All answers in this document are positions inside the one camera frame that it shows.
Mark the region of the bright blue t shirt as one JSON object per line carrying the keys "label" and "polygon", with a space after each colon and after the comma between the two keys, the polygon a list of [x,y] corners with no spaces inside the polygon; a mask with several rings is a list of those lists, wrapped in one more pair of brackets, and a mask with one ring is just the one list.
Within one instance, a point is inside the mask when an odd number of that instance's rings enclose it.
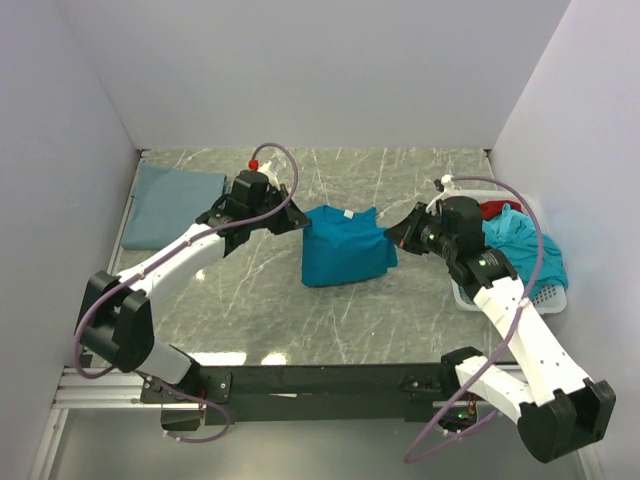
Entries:
{"label": "bright blue t shirt", "polygon": [[321,205],[306,212],[301,282],[333,287],[384,276],[398,266],[396,247],[377,225],[377,209],[354,212]]}

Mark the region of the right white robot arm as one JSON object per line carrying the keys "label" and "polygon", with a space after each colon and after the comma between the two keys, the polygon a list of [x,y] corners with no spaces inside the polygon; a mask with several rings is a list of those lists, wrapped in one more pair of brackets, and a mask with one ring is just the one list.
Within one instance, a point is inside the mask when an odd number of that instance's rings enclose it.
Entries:
{"label": "right white robot arm", "polygon": [[472,393],[506,415],[524,446],[549,463],[600,441],[616,394],[595,382],[569,356],[543,321],[507,257],[488,246],[478,202],[453,196],[431,212],[417,203],[385,236],[408,253],[432,253],[446,263],[452,280],[490,320],[519,365],[518,380],[473,347],[441,359],[439,384],[451,401]]}

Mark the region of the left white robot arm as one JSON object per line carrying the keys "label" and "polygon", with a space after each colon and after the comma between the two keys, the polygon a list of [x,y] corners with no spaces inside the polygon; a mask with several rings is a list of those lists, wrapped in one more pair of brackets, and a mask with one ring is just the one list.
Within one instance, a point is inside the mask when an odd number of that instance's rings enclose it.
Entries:
{"label": "left white robot arm", "polygon": [[104,271],[88,281],[74,334],[74,349],[87,348],[111,368],[196,394],[201,366],[155,335],[154,313],[203,267],[228,257],[255,230],[274,235],[309,226],[283,185],[268,174],[244,170],[229,192],[199,215],[185,233],[147,260],[117,275]]}

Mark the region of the red t shirt in basket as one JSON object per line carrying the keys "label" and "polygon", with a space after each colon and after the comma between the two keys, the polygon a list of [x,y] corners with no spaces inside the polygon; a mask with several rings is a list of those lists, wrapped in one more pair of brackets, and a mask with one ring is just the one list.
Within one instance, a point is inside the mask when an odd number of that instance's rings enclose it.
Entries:
{"label": "red t shirt in basket", "polygon": [[514,210],[522,212],[522,207],[519,203],[510,200],[491,200],[481,203],[479,205],[482,218],[484,221],[489,221],[499,215],[505,210]]}

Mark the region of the folded grey-blue t shirt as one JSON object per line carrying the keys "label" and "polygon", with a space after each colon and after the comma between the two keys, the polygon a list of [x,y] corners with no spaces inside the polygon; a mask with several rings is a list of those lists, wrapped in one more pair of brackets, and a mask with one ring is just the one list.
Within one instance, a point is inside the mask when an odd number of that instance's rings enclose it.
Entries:
{"label": "folded grey-blue t shirt", "polygon": [[121,247],[159,250],[168,246],[224,193],[225,183],[224,173],[141,164]]}

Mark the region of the teal t shirt in basket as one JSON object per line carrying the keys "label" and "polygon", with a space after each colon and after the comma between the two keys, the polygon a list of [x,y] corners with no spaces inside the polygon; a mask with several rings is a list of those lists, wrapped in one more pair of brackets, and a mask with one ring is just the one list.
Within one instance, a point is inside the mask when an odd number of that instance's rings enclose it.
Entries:
{"label": "teal t shirt in basket", "polygon": [[[482,230],[486,245],[502,251],[526,285],[534,272],[538,252],[537,233],[531,218],[523,211],[505,210],[489,221],[483,220]],[[543,262],[530,291],[531,299],[544,285],[560,285],[565,290],[569,286],[560,248],[546,234],[542,239]]]}

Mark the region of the white plastic laundry basket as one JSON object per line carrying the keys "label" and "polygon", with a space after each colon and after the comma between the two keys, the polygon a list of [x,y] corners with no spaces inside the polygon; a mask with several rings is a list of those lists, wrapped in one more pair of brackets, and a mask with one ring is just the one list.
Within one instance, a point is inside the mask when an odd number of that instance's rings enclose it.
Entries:
{"label": "white plastic laundry basket", "polygon": [[[516,196],[505,190],[461,189],[459,193],[463,196],[472,197],[479,203],[501,200],[509,200],[520,203]],[[541,208],[539,203],[530,196],[523,194],[523,197],[534,211],[542,232],[544,234],[547,234],[548,228],[543,209]],[[467,297],[466,293],[462,289],[460,289],[454,281],[451,281],[451,288],[456,307],[459,310],[468,312],[479,311],[479,308],[475,305],[475,303]],[[544,285],[537,293],[537,295],[531,300],[531,302],[540,315],[558,314],[562,312],[567,306],[565,289],[560,285]]]}

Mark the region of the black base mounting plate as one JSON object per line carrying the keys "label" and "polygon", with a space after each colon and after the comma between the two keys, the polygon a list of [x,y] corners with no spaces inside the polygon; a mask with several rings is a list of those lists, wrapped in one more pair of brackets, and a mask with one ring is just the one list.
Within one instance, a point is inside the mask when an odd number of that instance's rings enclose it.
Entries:
{"label": "black base mounting plate", "polygon": [[426,422],[460,387],[439,363],[203,366],[192,393],[235,422]]}

